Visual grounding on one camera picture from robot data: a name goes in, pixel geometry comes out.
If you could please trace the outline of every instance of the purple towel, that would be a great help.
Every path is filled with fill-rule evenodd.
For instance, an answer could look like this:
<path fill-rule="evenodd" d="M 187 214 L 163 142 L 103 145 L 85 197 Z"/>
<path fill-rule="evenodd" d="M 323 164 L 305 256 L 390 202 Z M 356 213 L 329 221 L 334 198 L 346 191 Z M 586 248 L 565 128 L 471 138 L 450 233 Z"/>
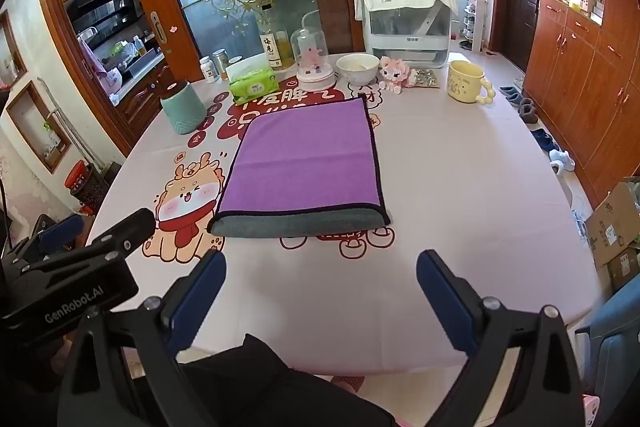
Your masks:
<path fill-rule="evenodd" d="M 361 97 L 255 118 L 209 229 L 223 237 L 303 237 L 389 222 Z"/>

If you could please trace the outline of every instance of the mug handle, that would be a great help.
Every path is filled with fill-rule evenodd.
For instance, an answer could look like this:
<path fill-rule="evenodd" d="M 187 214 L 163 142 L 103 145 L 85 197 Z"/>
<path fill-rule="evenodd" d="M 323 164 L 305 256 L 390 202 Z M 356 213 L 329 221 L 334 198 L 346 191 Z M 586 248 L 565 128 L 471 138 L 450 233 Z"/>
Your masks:
<path fill-rule="evenodd" d="M 476 96 L 476 102 L 479 103 L 492 103 L 495 98 L 494 85 L 489 82 L 484 76 L 480 79 L 480 85 L 486 89 L 486 96 Z"/>

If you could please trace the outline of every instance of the screw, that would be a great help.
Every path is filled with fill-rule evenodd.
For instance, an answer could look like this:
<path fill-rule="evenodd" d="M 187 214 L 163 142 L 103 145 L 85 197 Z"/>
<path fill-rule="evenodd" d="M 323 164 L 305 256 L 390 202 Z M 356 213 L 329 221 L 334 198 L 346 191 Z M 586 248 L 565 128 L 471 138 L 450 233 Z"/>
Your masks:
<path fill-rule="evenodd" d="M 100 310 L 98 309 L 98 306 L 89 306 L 86 309 L 86 318 L 92 319 L 94 317 L 97 317 L 99 312 Z"/>
<path fill-rule="evenodd" d="M 160 307 L 161 302 L 162 299 L 157 295 L 154 295 L 152 297 L 147 297 L 142 305 L 145 307 L 145 310 L 149 312 L 151 310 L 157 310 Z"/>
<path fill-rule="evenodd" d="M 543 311 L 545 312 L 545 315 L 550 319 L 554 319 L 560 314 L 558 308 L 556 308 L 555 306 L 545 306 Z"/>
<path fill-rule="evenodd" d="M 500 309 L 500 301 L 495 297 L 485 297 L 482 299 L 482 305 L 488 310 Z"/>

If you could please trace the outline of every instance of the glass bottle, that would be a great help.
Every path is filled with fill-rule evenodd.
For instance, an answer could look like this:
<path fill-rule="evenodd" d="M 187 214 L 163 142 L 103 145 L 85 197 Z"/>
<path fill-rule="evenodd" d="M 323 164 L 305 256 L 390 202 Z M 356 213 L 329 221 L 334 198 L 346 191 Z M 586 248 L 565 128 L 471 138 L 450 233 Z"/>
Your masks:
<path fill-rule="evenodd" d="M 262 7 L 262 20 L 258 22 L 260 40 L 272 70 L 286 70 L 295 63 L 289 35 L 284 28 L 278 28 L 272 20 L 271 5 Z"/>

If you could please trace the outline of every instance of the bottle label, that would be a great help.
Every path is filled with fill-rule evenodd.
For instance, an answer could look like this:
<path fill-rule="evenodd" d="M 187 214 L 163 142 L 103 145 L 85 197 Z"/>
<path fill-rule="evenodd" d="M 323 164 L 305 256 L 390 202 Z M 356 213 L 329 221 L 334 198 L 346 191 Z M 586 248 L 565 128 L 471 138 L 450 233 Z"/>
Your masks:
<path fill-rule="evenodd" d="M 278 51 L 276 39 L 273 34 L 260 35 L 260 40 L 262 41 L 262 47 L 264 48 L 264 53 L 267 55 L 269 65 L 272 68 L 279 68 L 282 65 L 282 60 L 280 60 L 280 52 Z"/>

